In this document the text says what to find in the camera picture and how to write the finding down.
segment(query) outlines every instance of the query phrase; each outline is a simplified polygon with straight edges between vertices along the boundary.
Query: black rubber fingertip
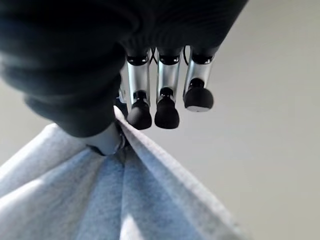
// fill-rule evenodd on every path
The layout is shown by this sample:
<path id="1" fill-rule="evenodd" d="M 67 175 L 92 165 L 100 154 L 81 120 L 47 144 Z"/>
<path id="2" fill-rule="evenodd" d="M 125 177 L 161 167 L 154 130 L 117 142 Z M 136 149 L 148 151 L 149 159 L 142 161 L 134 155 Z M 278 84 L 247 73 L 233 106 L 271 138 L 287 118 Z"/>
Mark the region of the black rubber fingertip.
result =
<path id="1" fill-rule="evenodd" d="M 174 102 L 167 103 L 162 100 L 157 105 L 154 124 L 162 129 L 176 129 L 180 123 L 180 117 Z"/>
<path id="2" fill-rule="evenodd" d="M 207 112 L 214 105 L 214 97 L 211 92 L 203 87 L 189 89 L 184 98 L 184 107 L 192 112 Z"/>
<path id="3" fill-rule="evenodd" d="M 145 102 L 137 101 L 132 105 L 127 121 L 138 130 L 148 129 L 152 125 L 152 117 L 149 106 Z"/>

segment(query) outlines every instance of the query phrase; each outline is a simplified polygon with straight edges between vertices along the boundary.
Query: black knit sleeve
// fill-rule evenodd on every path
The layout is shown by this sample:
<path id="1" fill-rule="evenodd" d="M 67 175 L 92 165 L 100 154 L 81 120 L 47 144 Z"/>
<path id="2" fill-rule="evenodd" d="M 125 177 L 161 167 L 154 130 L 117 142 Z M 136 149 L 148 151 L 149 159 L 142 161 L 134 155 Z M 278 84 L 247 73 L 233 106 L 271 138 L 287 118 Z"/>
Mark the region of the black knit sleeve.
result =
<path id="1" fill-rule="evenodd" d="M 76 137 L 114 121 L 125 50 L 138 27 L 117 1 L 1 0 L 0 77 Z"/>

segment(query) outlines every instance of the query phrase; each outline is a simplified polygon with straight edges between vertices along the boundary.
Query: white wall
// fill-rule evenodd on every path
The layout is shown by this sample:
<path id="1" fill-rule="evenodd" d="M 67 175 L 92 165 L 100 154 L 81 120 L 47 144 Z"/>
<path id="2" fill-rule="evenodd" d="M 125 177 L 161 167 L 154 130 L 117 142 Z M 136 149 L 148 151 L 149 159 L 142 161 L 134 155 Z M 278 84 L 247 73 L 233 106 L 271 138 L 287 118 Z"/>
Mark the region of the white wall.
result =
<path id="1" fill-rule="evenodd" d="M 219 50 L 209 88 L 212 111 L 188 112 L 180 91 L 180 127 L 144 132 L 254 239 L 320 239 L 320 1 L 251 0 Z M 4 161 L 47 121 L 3 84 L 0 112 Z"/>

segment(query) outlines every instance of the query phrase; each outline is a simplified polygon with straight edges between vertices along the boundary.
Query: wire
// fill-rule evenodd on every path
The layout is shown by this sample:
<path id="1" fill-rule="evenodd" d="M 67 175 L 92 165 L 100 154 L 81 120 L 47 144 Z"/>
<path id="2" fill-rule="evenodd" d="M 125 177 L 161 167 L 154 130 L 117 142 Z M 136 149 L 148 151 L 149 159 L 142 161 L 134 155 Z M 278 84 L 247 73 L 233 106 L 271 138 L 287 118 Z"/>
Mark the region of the wire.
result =
<path id="1" fill-rule="evenodd" d="M 183 59 L 184 62 L 187 66 L 189 66 L 188 60 L 187 60 L 187 56 L 186 56 L 186 46 L 183 47 Z"/>
<path id="2" fill-rule="evenodd" d="M 150 58 L 150 62 L 149 62 L 149 63 L 151 64 L 152 60 L 154 60 L 155 64 L 158 65 L 158 61 L 157 61 L 157 59 L 156 59 L 155 54 L 156 54 L 156 48 L 155 48 L 155 47 L 152 47 L 152 48 L 151 48 L 151 58 Z"/>

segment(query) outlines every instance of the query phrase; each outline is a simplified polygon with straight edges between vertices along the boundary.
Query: light gray fabric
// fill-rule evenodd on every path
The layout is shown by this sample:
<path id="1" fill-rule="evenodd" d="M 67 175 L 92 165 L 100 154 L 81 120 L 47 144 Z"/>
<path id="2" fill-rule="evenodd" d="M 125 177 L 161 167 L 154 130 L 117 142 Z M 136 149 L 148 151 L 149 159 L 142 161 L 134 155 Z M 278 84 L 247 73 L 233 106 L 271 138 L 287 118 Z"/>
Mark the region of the light gray fabric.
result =
<path id="1" fill-rule="evenodd" d="M 129 146 L 103 157 L 55 124 L 0 168 L 1 240 L 244 240 L 230 214 L 115 108 Z"/>

